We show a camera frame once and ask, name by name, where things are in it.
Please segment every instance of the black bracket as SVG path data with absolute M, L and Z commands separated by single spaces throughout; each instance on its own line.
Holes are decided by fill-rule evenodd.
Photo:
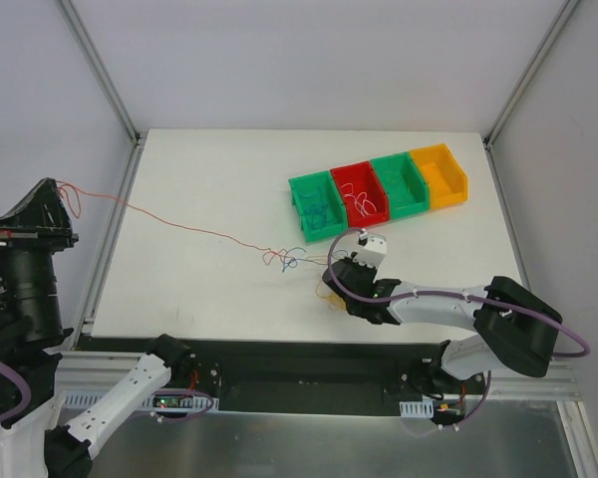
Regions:
M 0 241 L 5 247 L 42 248 L 51 253 L 78 242 L 71 218 L 60 199 L 55 179 L 42 179 L 20 202 L 0 217 Z
M 339 282 L 349 291 L 363 297 L 390 297 L 395 287 L 401 284 L 401 281 L 398 279 L 381 279 L 375 282 L 377 269 L 357 264 L 353 260 L 355 255 L 356 253 L 353 252 L 351 257 L 341 259 L 332 265 Z M 322 279 L 324 284 L 343 299 L 346 304 L 346 311 L 351 316 L 366 319 L 375 325 L 392 324 L 397 326 L 399 324 L 388 311 L 389 302 L 385 304 L 368 304 L 350 297 L 335 284 L 332 277 L 330 277 L 330 272 L 327 270 L 323 273 Z
M 521 306 L 562 324 L 558 312 L 507 277 L 494 277 L 485 289 L 489 299 Z M 489 305 L 474 316 L 474 328 L 505 366 L 527 376 L 547 375 L 558 331 L 527 315 Z
M 164 365 L 170 368 L 171 388 L 188 388 L 190 377 L 194 372 L 194 354 L 182 341 L 168 334 L 162 334 L 157 339 L 149 342 L 147 354 L 153 354 L 163 360 Z
M 93 468 L 89 454 L 91 441 L 80 441 L 68 426 L 47 430 L 44 438 L 44 461 L 49 478 L 86 478 Z
M 414 370 L 434 368 L 439 345 L 184 341 L 194 354 L 196 390 L 219 409 L 262 413 L 399 416 L 400 401 L 421 401 Z M 141 352 L 147 341 L 82 337 L 85 351 Z M 460 385 L 437 381 L 444 394 Z M 484 382 L 464 383 L 480 394 Z M 168 386 L 180 388 L 178 384 Z

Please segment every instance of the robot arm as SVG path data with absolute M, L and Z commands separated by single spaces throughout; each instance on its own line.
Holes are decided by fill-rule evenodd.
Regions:
M 166 334 L 153 341 L 136 366 L 100 401 L 46 433 L 49 477 L 87 476 L 102 447 L 142 402 L 173 376 L 189 376 L 192 368 L 190 349 L 180 341 Z
M 475 300 L 521 306 L 562 323 L 555 310 L 529 291 L 505 277 L 494 277 L 487 286 L 468 289 L 424 287 L 395 279 L 375 281 L 387 254 L 387 240 L 364 231 L 358 244 L 360 249 L 351 257 L 333 263 L 332 270 L 345 291 L 329 271 L 323 275 L 324 282 L 344 300 L 350 315 L 372 324 L 426 323 L 475 332 L 463 341 L 442 344 L 437 366 L 458 380 L 503 367 L 528 376 L 546 375 L 558 332 L 531 317 Z
M 190 350 L 161 336 L 107 395 L 53 430 L 58 346 L 62 329 L 52 255 L 78 241 L 53 179 L 41 180 L 0 217 L 0 478 L 85 477 L 114 431 L 169 382 L 189 384 Z M 3 373 L 20 375 L 16 385 Z

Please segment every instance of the yellow bin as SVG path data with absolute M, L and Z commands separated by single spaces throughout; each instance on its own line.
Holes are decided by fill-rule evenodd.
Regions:
M 410 151 L 430 189 L 430 209 L 467 201 L 467 176 L 446 144 Z

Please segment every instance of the white wall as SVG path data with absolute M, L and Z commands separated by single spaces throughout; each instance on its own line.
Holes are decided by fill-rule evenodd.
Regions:
M 51 176 L 113 192 L 130 143 L 55 3 L 0 1 L 0 215 Z M 111 204 L 85 201 L 80 242 L 55 256 L 65 325 L 75 319 Z
M 134 122 L 486 133 L 564 0 L 76 0 Z
M 591 342 L 574 366 L 598 438 L 598 0 L 583 2 L 493 153 L 531 287 Z

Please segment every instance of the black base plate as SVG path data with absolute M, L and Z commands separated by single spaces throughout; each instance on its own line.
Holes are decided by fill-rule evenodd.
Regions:
M 183 341 L 195 353 L 197 389 L 225 411 L 398 416 L 400 401 L 420 401 L 409 370 L 438 345 Z M 149 340 L 81 337 L 77 349 L 144 352 Z M 481 394 L 484 380 L 464 383 Z M 459 386 L 442 388 L 458 395 Z

